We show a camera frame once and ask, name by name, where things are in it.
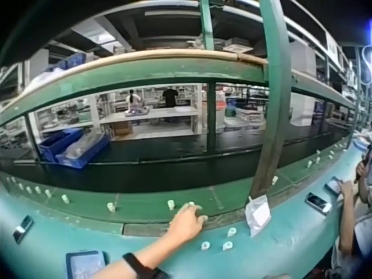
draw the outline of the person's hand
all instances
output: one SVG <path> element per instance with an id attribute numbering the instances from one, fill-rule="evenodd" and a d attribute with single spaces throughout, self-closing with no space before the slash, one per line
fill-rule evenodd
<path id="1" fill-rule="evenodd" d="M 353 184 L 351 183 L 351 181 L 341 181 L 339 187 L 341 189 L 342 195 L 344 196 L 344 199 L 353 197 Z"/>
<path id="2" fill-rule="evenodd" d="M 359 164 L 356 166 L 355 171 L 358 175 L 360 175 L 361 178 L 366 178 L 367 176 L 367 167 L 363 164 L 362 161 L 359 162 Z"/>
<path id="3" fill-rule="evenodd" d="M 170 222 L 167 235 L 180 244 L 196 237 L 202 230 L 206 215 L 196 216 L 196 211 L 201 209 L 198 205 L 186 203 Z"/>

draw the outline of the white plastic part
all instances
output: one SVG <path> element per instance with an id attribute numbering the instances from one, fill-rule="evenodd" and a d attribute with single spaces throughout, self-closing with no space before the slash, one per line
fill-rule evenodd
<path id="1" fill-rule="evenodd" d="M 174 200 L 170 199 L 168 201 L 168 207 L 169 207 L 169 210 L 173 210 L 174 209 Z"/>
<path id="2" fill-rule="evenodd" d="M 222 250 L 223 251 L 230 250 L 232 247 L 233 247 L 233 243 L 231 241 L 227 241 L 223 244 Z"/>
<path id="3" fill-rule="evenodd" d="M 52 194 L 51 194 L 51 192 L 50 192 L 49 189 L 46 189 L 46 190 L 45 190 L 45 194 L 47 195 L 47 197 L 48 197 L 49 199 L 52 197 Z"/>
<path id="4" fill-rule="evenodd" d="M 107 204 L 107 208 L 111 211 L 111 212 L 115 212 L 115 206 L 112 202 L 109 202 Z"/>
<path id="5" fill-rule="evenodd" d="M 204 241 L 202 243 L 202 250 L 208 250 L 210 248 L 210 243 L 208 241 Z"/>
<path id="6" fill-rule="evenodd" d="M 70 200 L 68 199 L 67 195 L 62 195 L 62 200 L 65 202 L 65 203 L 70 203 Z"/>
<path id="7" fill-rule="evenodd" d="M 271 184 L 272 184 L 272 185 L 275 185 L 276 182 L 278 182 L 278 179 L 279 179 L 279 177 L 274 176 L 274 177 L 273 177 L 273 182 L 272 182 Z"/>
<path id="8" fill-rule="evenodd" d="M 237 233 L 237 229 L 236 228 L 230 228 L 227 232 L 227 237 L 232 237 L 234 236 L 235 234 Z"/>

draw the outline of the black wristwatch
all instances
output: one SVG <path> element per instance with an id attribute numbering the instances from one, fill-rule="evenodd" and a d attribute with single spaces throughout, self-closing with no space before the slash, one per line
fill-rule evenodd
<path id="1" fill-rule="evenodd" d="M 157 270 L 150 269 L 140 263 L 140 261 L 132 253 L 125 254 L 123 259 L 137 274 L 137 279 L 151 279 L 154 278 L 155 274 L 157 273 Z"/>

